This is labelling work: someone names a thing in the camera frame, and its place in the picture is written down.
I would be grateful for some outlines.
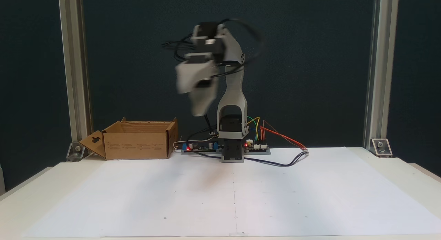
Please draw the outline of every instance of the connector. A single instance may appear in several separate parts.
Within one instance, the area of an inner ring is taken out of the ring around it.
[[[247,139],[247,147],[252,148],[254,146],[254,142],[251,139]]]

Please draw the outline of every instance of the open cardboard box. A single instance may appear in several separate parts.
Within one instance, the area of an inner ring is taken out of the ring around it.
[[[106,160],[167,159],[176,141],[176,118],[171,122],[128,122],[124,117],[80,144]]]

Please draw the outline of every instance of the dark blue wall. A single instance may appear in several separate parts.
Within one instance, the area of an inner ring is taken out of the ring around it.
[[[0,0],[0,76],[9,190],[65,161],[71,141],[58,0]]]
[[[123,116],[178,117],[184,137],[204,128],[187,95],[177,94],[177,62],[160,44],[201,21],[239,17],[267,39],[263,56],[245,70],[248,115],[310,147],[362,145],[373,0],[84,0],[84,7],[96,130]],[[252,38],[227,26],[252,55]]]
[[[441,176],[441,0],[399,0],[387,136],[393,153]]]

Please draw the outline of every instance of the table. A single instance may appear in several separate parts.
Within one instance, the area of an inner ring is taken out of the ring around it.
[[[399,158],[377,158],[363,148],[349,148],[362,160],[393,182],[403,192],[427,208],[432,214],[441,218],[441,182],[429,177],[419,169]],[[98,156],[90,156],[76,163],[60,163],[35,180],[19,188],[0,201],[0,239],[25,239],[20,237],[23,231],[40,219],[57,202],[81,185],[87,177],[105,161]],[[228,237],[230,240],[240,237]],[[274,239],[274,237],[251,237],[252,239]],[[321,237],[277,237],[293,240],[435,240],[436,235],[399,235],[399,236],[321,236]],[[68,238],[48,238],[50,240],[67,240]],[[118,240],[149,239],[139,238],[106,238]],[[161,240],[181,239],[178,237],[161,237]],[[189,239],[214,239],[214,237]]]

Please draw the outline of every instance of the circuit board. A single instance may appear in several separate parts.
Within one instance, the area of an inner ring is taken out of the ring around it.
[[[182,145],[181,154],[189,155],[194,154],[194,152],[204,153],[206,155],[216,155],[222,154],[222,148],[224,146],[220,145],[217,141],[209,143],[208,146],[200,146],[198,144],[190,143],[189,146],[187,144]],[[270,155],[271,149],[267,144],[256,143],[252,140],[247,140],[244,144],[244,155]]]

